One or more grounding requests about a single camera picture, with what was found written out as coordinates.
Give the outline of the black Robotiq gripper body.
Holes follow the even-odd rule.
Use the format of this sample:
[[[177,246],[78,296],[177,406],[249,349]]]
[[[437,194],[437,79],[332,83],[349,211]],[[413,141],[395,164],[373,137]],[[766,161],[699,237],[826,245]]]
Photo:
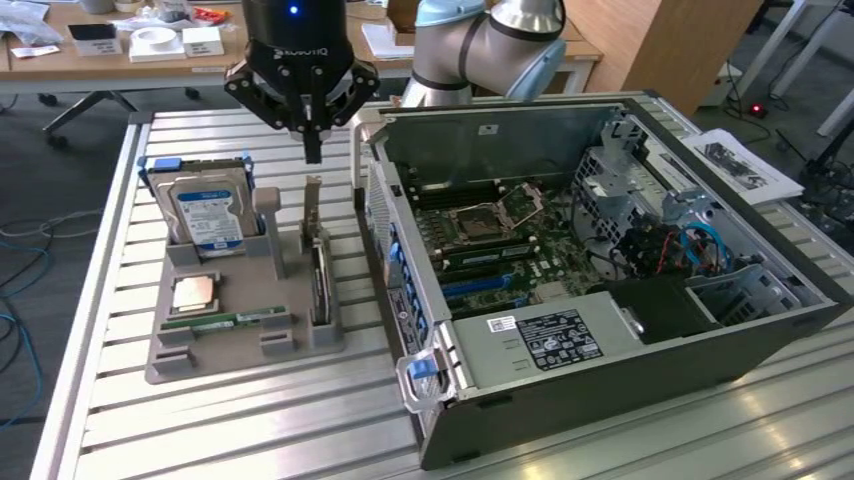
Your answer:
[[[320,76],[329,104],[344,104],[353,93],[353,51],[347,36],[343,1],[244,1],[248,44],[247,77],[240,80],[240,102],[263,101],[253,79],[264,80],[272,95],[287,99],[283,82],[291,80],[300,95],[311,93]]]

